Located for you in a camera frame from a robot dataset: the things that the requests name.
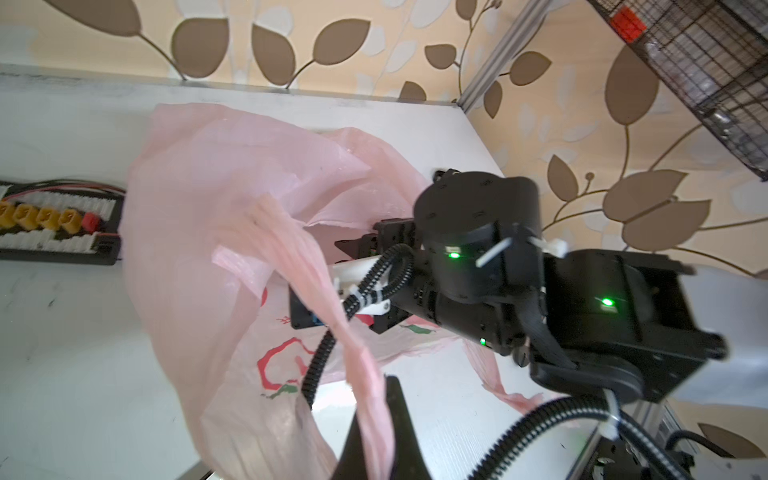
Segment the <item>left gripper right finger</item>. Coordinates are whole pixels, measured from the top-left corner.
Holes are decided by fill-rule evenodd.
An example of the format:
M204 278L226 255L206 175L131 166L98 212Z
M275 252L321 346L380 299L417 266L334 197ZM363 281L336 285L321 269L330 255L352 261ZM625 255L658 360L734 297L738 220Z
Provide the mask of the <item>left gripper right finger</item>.
M392 480L431 480L399 379L386 376L386 402L394 429Z

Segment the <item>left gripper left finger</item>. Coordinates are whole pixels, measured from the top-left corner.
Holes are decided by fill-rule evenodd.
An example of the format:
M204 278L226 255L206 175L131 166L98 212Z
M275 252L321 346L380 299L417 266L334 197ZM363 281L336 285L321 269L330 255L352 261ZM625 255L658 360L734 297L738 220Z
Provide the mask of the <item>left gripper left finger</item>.
M338 459L332 480L368 480L364 458L362 434L357 416L353 417L343 451Z

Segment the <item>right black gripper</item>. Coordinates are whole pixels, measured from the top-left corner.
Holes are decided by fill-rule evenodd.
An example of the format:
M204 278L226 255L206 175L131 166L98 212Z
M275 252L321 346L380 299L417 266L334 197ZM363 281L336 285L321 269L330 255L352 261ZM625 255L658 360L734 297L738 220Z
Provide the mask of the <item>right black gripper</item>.
M392 300L413 282L420 238L411 219L387 219L358 239L335 242L349 256L330 267L332 286L347 315L368 316L369 329L383 333L409 317Z

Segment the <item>pink plastic fruit-print bag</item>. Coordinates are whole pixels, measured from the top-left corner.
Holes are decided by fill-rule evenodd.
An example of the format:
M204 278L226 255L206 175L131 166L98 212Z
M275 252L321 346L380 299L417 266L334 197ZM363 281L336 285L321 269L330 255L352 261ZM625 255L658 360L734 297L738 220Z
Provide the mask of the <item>pink plastic fruit-print bag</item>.
M300 391L314 347L279 324L287 287L337 337L363 475L393 470L381 365L448 339L406 333L379 353L346 321L324 251L410 215L428 179L356 128L319 134L216 104L158 106L128 174L119 233L129 297L203 462L227 479L326 479L336 457Z

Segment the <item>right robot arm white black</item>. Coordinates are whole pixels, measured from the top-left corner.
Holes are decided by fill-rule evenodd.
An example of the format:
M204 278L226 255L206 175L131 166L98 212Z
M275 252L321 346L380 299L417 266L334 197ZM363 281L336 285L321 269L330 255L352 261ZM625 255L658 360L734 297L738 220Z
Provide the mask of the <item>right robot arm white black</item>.
M413 215L340 240L331 278L346 318L383 333L416 316L490 356L515 356L557 398L511 426L472 471L497 479L541 435L590 419L646 461L637 479L686 479L693 459L623 411L669 396L767 404L767 284L665 255L543 239L539 194L525 177L446 171Z

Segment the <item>black battery charger board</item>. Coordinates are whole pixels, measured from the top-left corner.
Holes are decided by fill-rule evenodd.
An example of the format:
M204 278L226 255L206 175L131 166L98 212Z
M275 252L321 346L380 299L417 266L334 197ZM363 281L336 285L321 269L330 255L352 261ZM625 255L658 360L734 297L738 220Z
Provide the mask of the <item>black battery charger board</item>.
M1 258L111 266L126 190L83 179L1 181Z

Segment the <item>red-capped item in basket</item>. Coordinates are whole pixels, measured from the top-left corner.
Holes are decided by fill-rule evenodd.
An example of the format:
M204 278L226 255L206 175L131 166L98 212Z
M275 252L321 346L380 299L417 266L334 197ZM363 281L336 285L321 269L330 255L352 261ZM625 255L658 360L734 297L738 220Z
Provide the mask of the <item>red-capped item in basket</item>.
M621 6L610 18L613 30L627 44L641 38L647 30L646 24L629 6Z

